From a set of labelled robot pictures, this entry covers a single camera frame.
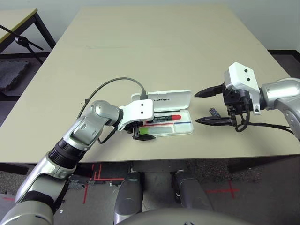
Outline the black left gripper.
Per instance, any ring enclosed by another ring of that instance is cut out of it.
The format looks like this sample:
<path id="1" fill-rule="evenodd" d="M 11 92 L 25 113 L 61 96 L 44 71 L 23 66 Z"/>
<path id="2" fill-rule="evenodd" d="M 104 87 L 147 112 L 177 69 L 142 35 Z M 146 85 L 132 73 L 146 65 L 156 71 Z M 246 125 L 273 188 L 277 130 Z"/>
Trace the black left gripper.
<path id="1" fill-rule="evenodd" d="M 153 140 L 156 137 L 149 134 L 140 134 L 139 133 L 139 127 L 143 125 L 143 122 L 141 121 L 135 121 L 127 125 L 127 133 L 132 134 L 132 138 L 134 140 L 139 141 L 148 141 Z"/>

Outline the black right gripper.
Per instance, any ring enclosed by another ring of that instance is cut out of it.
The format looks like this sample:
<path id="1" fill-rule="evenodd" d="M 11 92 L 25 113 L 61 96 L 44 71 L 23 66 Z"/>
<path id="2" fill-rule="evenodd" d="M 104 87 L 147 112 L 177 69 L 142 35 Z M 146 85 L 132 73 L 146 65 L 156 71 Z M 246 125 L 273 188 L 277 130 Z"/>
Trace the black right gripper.
<path id="1" fill-rule="evenodd" d="M 229 116 L 236 116 L 246 113 L 246 105 L 248 105 L 249 112 L 252 111 L 252 100 L 250 93 L 247 90 L 234 90 L 227 88 L 225 82 L 218 86 L 209 87 L 197 92 L 195 98 L 208 98 L 218 94 L 223 94 L 224 104 L 227 108 Z M 231 117 L 217 117 L 209 116 L 195 120 L 197 123 L 209 126 L 235 126 L 235 120 Z"/>

